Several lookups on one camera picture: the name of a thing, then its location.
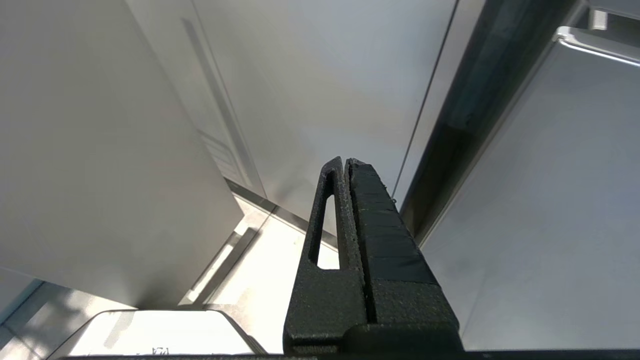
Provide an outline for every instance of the white cabinet door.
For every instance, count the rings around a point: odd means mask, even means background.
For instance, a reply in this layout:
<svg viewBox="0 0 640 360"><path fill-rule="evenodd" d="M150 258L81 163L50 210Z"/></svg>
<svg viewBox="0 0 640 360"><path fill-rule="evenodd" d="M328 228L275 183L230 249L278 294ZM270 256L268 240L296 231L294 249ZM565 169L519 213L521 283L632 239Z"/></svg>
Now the white cabinet door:
<svg viewBox="0 0 640 360"><path fill-rule="evenodd" d="M129 7L0 8L0 266L176 305L241 211Z"/></svg>
<svg viewBox="0 0 640 360"><path fill-rule="evenodd" d="M308 218L338 155L393 192L455 3L195 1L269 200Z"/></svg>

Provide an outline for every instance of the white wall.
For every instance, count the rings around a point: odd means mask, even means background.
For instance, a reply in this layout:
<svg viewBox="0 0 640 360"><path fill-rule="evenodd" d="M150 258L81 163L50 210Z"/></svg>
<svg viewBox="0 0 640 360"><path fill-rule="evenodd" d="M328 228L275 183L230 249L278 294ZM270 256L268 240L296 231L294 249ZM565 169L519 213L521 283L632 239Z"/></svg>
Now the white wall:
<svg viewBox="0 0 640 360"><path fill-rule="evenodd" d="M393 191L455 2L195 1L269 200L308 218L336 156Z"/></svg>
<svg viewBox="0 0 640 360"><path fill-rule="evenodd" d="M222 174L264 197L191 1L127 0Z"/></svg>

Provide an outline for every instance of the white panel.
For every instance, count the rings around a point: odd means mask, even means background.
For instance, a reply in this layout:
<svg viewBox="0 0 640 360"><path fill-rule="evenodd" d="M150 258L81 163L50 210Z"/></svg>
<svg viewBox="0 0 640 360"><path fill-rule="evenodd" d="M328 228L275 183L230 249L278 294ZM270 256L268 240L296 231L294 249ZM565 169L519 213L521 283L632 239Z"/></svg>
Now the white panel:
<svg viewBox="0 0 640 360"><path fill-rule="evenodd" d="M123 1L0 1L0 266L178 303L241 218Z"/></svg>
<svg viewBox="0 0 640 360"><path fill-rule="evenodd" d="M467 349L640 346L639 62L580 39L553 47L422 248Z"/></svg>
<svg viewBox="0 0 640 360"><path fill-rule="evenodd" d="M338 155L393 190L455 0L195 4L269 200L308 218Z"/></svg>
<svg viewBox="0 0 640 360"><path fill-rule="evenodd" d="M127 4L222 174L264 196L191 1Z"/></svg>

